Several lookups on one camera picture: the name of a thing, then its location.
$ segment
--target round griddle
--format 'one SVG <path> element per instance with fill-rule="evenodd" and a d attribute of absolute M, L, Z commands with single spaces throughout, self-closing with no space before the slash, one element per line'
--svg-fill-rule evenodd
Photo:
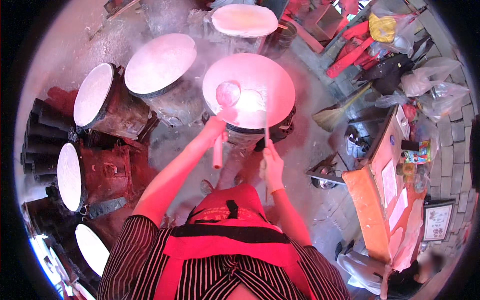
<path fill-rule="evenodd" d="M 267 36 L 278 27 L 278 19 L 266 7 L 247 4 L 229 4 L 212 14 L 215 29 L 229 36 Z"/>
<path fill-rule="evenodd" d="M 85 224 L 78 224 L 75 230 L 78 248 L 92 270 L 99 276 L 107 264 L 110 252 L 93 230 Z"/>
<path fill-rule="evenodd" d="M 197 56 L 194 40 L 172 33 L 146 43 L 128 62 L 125 84 L 136 95 L 162 90 L 180 78 Z"/>
<path fill-rule="evenodd" d="M 78 90 L 73 119 L 80 126 L 91 123 L 102 108 L 113 82 L 113 66 L 101 63 L 87 75 Z"/>
<path fill-rule="evenodd" d="M 60 150 L 57 178 L 61 199 L 71 211 L 78 211 L 82 198 L 82 174 L 77 150 L 66 143 Z"/>
<path fill-rule="evenodd" d="M 234 120 L 231 115 L 224 117 L 227 123 L 237 127 L 265 128 L 267 98 L 269 127 L 286 118 L 295 103 L 292 79 L 279 64 L 265 56 L 239 53 L 217 61 L 205 74 L 203 93 L 207 105 L 215 114 L 220 111 L 216 88 L 227 80 L 240 84 L 240 99 L 234 106 L 238 116 Z"/>

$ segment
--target striped shirt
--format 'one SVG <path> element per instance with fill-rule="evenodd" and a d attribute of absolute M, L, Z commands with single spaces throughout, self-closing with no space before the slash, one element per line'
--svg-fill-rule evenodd
<path fill-rule="evenodd" d="M 172 228 L 158 229 L 147 217 L 128 217 L 113 247 L 98 289 L 99 300 L 153 299 L 169 256 L 163 253 Z M 338 272 L 313 246 L 288 238 L 317 299 L 350 300 Z M 247 255 L 214 255 L 183 262 L 175 299 L 225 300 L 244 284 L 259 299 L 303 300 L 305 296 L 279 266 Z"/>

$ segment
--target framed picture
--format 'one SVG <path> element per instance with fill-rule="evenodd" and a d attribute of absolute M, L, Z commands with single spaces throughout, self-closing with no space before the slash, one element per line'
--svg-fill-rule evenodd
<path fill-rule="evenodd" d="M 452 221 L 453 206 L 455 200 L 425 205 L 423 207 L 423 217 L 425 232 L 424 241 L 444 240 L 447 235 L 448 227 Z"/>

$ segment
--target bottle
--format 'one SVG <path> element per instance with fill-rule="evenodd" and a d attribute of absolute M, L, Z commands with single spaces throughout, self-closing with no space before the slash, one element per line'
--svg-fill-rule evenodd
<path fill-rule="evenodd" d="M 395 173 L 399 176 L 413 175 L 417 173 L 417 165 L 414 163 L 397 164 Z"/>

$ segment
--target yellow bag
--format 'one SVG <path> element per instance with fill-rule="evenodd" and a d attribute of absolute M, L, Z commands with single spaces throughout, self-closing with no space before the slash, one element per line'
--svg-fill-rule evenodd
<path fill-rule="evenodd" d="M 373 13 L 368 18 L 370 35 L 378 42 L 391 43 L 395 37 L 396 21 L 392 16 L 377 17 Z"/>

